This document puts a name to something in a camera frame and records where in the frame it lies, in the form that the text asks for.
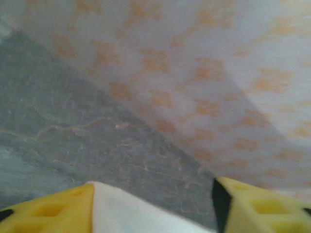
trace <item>yellow plastic part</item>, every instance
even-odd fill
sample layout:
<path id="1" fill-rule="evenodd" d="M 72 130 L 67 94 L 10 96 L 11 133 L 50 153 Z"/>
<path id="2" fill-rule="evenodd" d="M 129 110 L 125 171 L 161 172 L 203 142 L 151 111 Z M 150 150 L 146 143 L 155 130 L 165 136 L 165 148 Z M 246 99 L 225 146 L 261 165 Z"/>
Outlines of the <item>yellow plastic part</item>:
<path id="1" fill-rule="evenodd" d="M 94 186 L 86 184 L 7 207 L 0 233 L 91 233 Z"/>
<path id="2" fill-rule="evenodd" d="M 311 203 L 229 178 L 218 178 L 232 196 L 225 233 L 311 233 Z"/>

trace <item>orange stain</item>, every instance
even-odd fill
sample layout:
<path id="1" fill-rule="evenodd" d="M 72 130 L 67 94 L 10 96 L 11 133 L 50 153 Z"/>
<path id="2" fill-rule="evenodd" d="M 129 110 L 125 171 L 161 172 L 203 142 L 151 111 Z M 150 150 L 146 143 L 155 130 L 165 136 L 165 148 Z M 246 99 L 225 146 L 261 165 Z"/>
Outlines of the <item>orange stain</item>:
<path id="1" fill-rule="evenodd" d="M 171 47 L 183 46 L 185 40 L 200 30 L 221 27 L 230 29 L 232 27 L 232 18 L 235 15 L 233 10 L 235 0 L 210 0 L 204 3 L 195 13 L 195 22 L 185 29 L 181 34 L 175 36 L 171 41 Z"/>
<path id="2" fill-rule="evenodd" d="M 205 129 L 195 129 L 195 140 L 207 140 L 209 142 L 214 142 L 216 133 L 212 130 Z"/>
<path id="3" fill-rule="evenodd" d="M 234 57 L 244 57 L 248 55 L 250 55 L 250 51 L 247 51 L 243 48 L 239 48 L 239 50 L 233 54 Z"/>
<path id="4" fill-rule="evenodd" d="M 131 26 L 138 22 L 145 22 L 147 19 L 153 18 L 154 20 L 161 19 L 161 3 L 155 0 L 133 0 L 130 3 L 130 15 L 122 24 L 117 32 L 117 38 L 121 39 L 126 37 L 126 33 L 130 30 Z"/>
<path id="5" fill-rule="evenodd" d="M 221 82 L 225 75 L 225 64 L 222 60 L 212 58 L 198 58 L 201 65 L 198 67 L 195 78 L 197 80 L 214 80 Z"/>
<path id="6" fill-rule="evenodd" d="M 294 1 L 280 0 L 279 1 L 285 11 L 284 18 L 292 27 L 292 33 L 300 37 L 311 36 L 311 2 L 310 1 Z"/>
<path id="7" fill-rule="evenodd" d="M 303 100 L 295 104 L 283 104 L 280 106 L 280 112 L 283 113 L 294 113 L 304 108 L 311 107 L 311 100 Z"/>
<path id="8" fill-rule="evenodd" d="M 303 62 L 302 67 L 311 67 L 311 60 Z"/>
<path id="9" fill-rule="evenodd" d="M 207 150 L 197 150 L 195 158 L 211 161 L 213 159 L 213 154 Z"/>
<path id="10" fill-rule="evenodd" d="M 229 93 L 225 96 L 225 101 L 239 101 L 240 93 Z"/>
<path id="11" fill-rule="evenodd" d="M 76 53 L 68 36 L 53 34 L 51 36 L 55 52 L 64 57 L 75 57 Z"/>
<path id="12" fill-rule="evenodd" d="M 277 17 L 272 22 L 269 34 L 287 36 L 294 34 L 295 30 L 296 28 L 289 17 Z"/>
<path id="13" fill-rule="evenodd" d="M 256 110 L 246 110 L 248 116 L 245 116 L 242 119 L 241 125 L 244 126 L 259 126 L 263 128 L 267 128 L 270 123 L 265 118 L 267 114 L 263 114 Z"/>
<path id="14" fill-rule="evenodd" d="M 264 163 L 264 162 L 265 162 L 265 159 L 264 159 L 264 158 L 256 158 L 256 159 L 255 159 L 255 162 Z"/>
<path id="15" fill-rule="evenodd" d="M 261 68 L 259 71 L 260 75 L 257 77 L 253 86 L 253 90 L 255 91 L 283 94 L 289 86 L 289 81 L 294 77 L 294 73 L 291 71 L 265 68 Z"/>
<path id="16" fill-rule="evenodd" d="M 211 116 L 217 117 L 220 113 L 220 106 L 218 102 L 209 100 L 196 100 L 195 112 L 187 114 L 179 118 L 179 121 L 186 121 L 196 116 Z"/>
<path id="17" fill-rule="evenodd" d="M 249 162 L 245 159 L 231 159 L 230 165 L 246 169 L 249 167 Z"/>
<path id="18" fill-rule="evenodd" d="M 157 130 L 165 133 L 175 133 L 177 129 L 174 123 L 167 120 L 158 120 L 157 122 Z"/>
<path id="19" fill-rule="evenodd" d="M 106 43 L 99 40 L 92 40 L 91 43 L 96 47 L 96 57 L 90 69 L 90 74 L 94 74 L 96 69 L 98 69 L 101 65 L 120 64 L 119 55 L 116 52 L 114 43 Z"/>
<path id="20" fill-rule="evenodd" d="M 305 185 L 311 187 L 311 181 L 306 181 Z"/>
<path id="21" fill-rule="evenodd" d="M 168 73 L 170 71 L 167 61 L 168 53 L 162 50 L 142 49 L 143 67 L 145 70 L 162 71 Z"/>
<path id="22" fill-rule="evenodd" d="M 294 134 L 300 137 L 311 137 L 311 121 L 303 121 L 302 125 L 294 130 Z"/>
<path id="23" fill-rule="evenodd" d="M 167 108 L 174 107 L 174 102 L 172 100 L 172 95 L 170 92 L 153 90 L 153 91 L 151 91 L 151 93 L 152 93 L 152 97 L 151 97 L 152 103 L 148 106 L 143 107 L 139 111 L 139 113 L 141 113 L 141 114 L 146 113 L 146 112 L 150 111 L 151 109 L 153 109 L 154 107 L 157 107 L 157 106 L 163 106 L 163 107 L 167 107 Z"/>
<path id="24" fill-rule="evenodd" d="M 231 131 L 232 127 L 229 126 L 229 125 L 221 125 L 221 126 L 219 126 L 218 129 L 219 129 L 220 132 L 226 133 L 226 132 Z"/>
<path id="25" fill-rule="evenodd" d="M 152 95 L 152 103 L 157 106 L 165 106 L 171 108 L 174 106 L 174 102 L 172 100 L 172 95 L 170 92 L 153 90 L 151 91 Z"/>
<path id="26" fill-rule="evenodd" d="M 270 168 L 268 169 L 266 175 L 270 177 L 275 177 L 275 178 L 285 178 L 287 176 L 287 171 L 277 169 L 277 168 Z"/>
<path id="27" fill-rule="evenodd" d="M 225 79 L 225 64 L 222 60 L 197 58 L 196 61 L 199 62 L 200 65 L 198 66 L 194 77 L 185 83 L 177 85 L 176 91 L 184 90 L 197 81 L 221 82 Z"/>
<path id="28" fill-rule="evenodd" d="M 120 99 L 120 100 L 131 100 L 132 93 L 127 85 L 120 84 L 120 83 L 109 83 L 110 85 L 110 92 L 113 97 Z"/>
<path id="29" fill-rule="evenodd" d="M 76 12 L 74 17 L 78 18 L 82 14 L 89 14 L 90 12 L 95 12 L 101 14 L 103 12 L 103 7 L 100 4 L 100 0 L 74 0 L 76 3 Z"/>
<path id="30" fill-rule="evenodd" d="M 218 102 L 212 102 L 209 100 L 196 100 L 196 111 L 200 115 L 218 117 L 220 113 L 220 107 Z"/>
<path id="31" fill-rule="evenodd" d="M 300 162 L 305 159 L 306 155 L 307 154 L 304 152 L 300 152 L 300 151 L 293 150 L 290 148 L 284 148 L 284 149 L 281 149 L 281 151 L 277 153 L 274 157 L 279 160 L 289 160 L 289 161 Z"/>
<path id="32" fill-rule="evenodd" d="M 257 142 L 241 137 L 237 138 L 237 143 L 235 144 L 236 149 L 247 150 L 251 152 L 254 152 L 257 147 Z"/>

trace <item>gray floor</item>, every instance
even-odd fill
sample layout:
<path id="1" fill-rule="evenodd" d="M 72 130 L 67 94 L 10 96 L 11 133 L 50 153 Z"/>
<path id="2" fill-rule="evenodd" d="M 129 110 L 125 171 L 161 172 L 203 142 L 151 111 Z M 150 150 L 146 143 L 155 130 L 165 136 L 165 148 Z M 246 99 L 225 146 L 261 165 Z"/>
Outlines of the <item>gray floor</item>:
<path id="1" fill-rule="evenodd" d="M 95 180 L 215 227 L 212 175 L 55 56 L 0 45 L 0 207 Z"/>

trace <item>white cloth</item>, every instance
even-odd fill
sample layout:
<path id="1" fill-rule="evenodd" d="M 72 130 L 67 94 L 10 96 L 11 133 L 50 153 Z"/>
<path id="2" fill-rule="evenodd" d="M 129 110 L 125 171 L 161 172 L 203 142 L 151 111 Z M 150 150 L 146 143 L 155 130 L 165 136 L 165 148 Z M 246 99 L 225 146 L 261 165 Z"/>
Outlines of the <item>white cloth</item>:
<path id="1" fill-rule="evenodd" d="M 93 233 L 214 233 L 119 188 L 92 182 Z"/>

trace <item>gray stone surface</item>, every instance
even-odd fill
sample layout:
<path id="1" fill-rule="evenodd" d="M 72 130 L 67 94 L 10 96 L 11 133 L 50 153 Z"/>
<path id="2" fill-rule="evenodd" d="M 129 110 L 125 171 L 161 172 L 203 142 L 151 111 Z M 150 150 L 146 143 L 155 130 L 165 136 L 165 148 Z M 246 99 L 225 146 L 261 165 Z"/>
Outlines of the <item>gray stone surface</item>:
<path id="1" fill-rule="evenodd" d="M 23 34 L 0 45 L 0 207 L 93 180 L 214 228 L 212 178 Z"/>

